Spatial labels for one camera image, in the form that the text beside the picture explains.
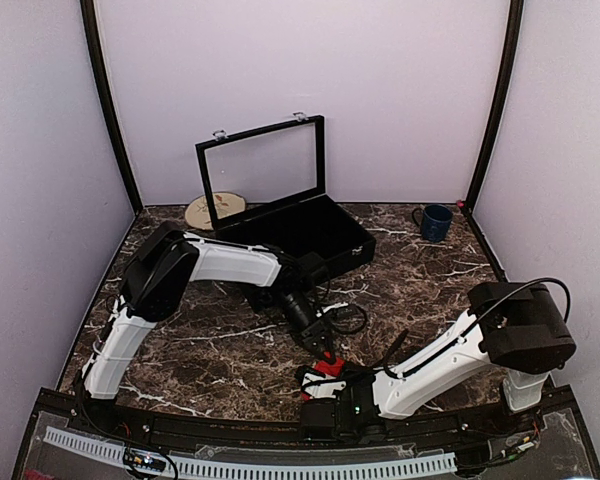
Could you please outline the black compartment display box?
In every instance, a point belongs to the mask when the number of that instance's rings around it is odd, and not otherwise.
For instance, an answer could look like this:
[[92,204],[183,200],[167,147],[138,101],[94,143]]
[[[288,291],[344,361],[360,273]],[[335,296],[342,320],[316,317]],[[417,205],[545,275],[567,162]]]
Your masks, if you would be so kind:
[[[324,116],[297,113],[243,132],[216,131],[196,154],[218,239],[273,245],[296,258],[314,252],[331,280],[373,259],[373,235],[327,195]],[[215,192],[243,197],[246,210],[218,220]]]

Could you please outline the red and white sock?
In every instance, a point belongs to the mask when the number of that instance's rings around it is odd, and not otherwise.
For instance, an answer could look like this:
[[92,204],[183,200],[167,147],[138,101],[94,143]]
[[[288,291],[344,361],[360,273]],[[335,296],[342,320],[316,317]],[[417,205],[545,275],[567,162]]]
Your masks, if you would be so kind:
[[345,361],[340,357],[336,357],[333,363],[328,363],[324,360],[318,361],[315,364],[314,369],[326,376],[338,377],[341,374],[344,365]]

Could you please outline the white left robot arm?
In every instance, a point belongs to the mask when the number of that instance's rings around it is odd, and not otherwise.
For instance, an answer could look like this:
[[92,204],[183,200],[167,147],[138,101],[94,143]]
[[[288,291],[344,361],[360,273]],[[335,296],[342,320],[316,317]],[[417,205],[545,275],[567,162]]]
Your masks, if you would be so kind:
[[100,436],[121,427],[116,399],[124,373],[148,333],[178,310],[189,284],[220,281],[263,291],[267,307],[281,310],[298,346],[327,364],[336,363],[334,309],[324,308],[316,287],[329,280],[324,260],[311,252],[295,258],[281,249],[204,238],[161,224],[126,266],[110,317],[92,354],[74,379],[89,400],[81,417]]

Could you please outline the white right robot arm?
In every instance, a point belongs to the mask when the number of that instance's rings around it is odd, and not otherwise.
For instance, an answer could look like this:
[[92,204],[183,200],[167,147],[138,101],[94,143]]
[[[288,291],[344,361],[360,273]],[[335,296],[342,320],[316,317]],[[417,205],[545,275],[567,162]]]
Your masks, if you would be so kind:
[[375,366],[345,362],[335,374],[302,371],[300,431],[311,441],[369,443],[387,435],[390,420],[405,420],[438,395],[477,373],[504,368],[504,401],[490,413],[501,434],[514,432],[540,404],[549,374],[574,355],[568,329],[572,305],[559,308],[549,290],[564,282],[484,282],[468,293],[470,306],[432,343],[396,364],[401,333]]

